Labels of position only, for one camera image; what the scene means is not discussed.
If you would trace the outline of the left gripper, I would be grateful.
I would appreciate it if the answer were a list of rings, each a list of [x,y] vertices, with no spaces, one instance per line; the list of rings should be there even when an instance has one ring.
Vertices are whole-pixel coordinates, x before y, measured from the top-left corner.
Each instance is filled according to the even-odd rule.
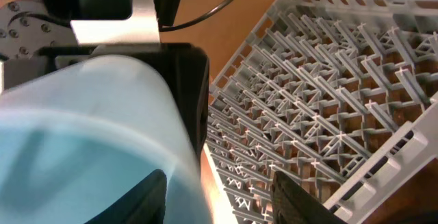
[[[166,81],[190,137],[196,161],[207,136],[209,58],[190,43],[54,46],[40,49],[47,72],[101,55],[125,55],[154,68]]]

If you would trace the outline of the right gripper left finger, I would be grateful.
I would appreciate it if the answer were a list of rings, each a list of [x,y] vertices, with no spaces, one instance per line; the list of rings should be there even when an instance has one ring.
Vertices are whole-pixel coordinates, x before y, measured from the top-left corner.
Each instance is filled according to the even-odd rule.
[[[154,170],[86,224],[162,224],[166,190],[165,173],[160,169]]]

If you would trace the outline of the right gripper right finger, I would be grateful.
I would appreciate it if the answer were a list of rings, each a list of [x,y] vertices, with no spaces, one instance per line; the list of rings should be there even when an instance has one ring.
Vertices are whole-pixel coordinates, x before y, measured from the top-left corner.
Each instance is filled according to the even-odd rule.
[[[274,224],[346,224],[284,172],[274,173],[270,192]]]

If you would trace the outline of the blue plastic cup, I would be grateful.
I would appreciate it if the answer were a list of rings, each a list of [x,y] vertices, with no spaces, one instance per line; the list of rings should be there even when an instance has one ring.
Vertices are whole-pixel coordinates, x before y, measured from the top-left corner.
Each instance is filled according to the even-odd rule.
[[[210,223],[199,161],[164,78],[105,55],[1,93],[1,222],[86,223],[146,180],[165,223]]]

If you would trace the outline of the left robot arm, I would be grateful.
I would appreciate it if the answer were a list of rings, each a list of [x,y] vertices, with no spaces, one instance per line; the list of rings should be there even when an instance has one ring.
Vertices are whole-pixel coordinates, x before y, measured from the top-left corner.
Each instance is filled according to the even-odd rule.
[[[59,162],[105,142],[200,162],[209,59],[163,42],[180,0],[17,0],[1,9],[1,149]]]

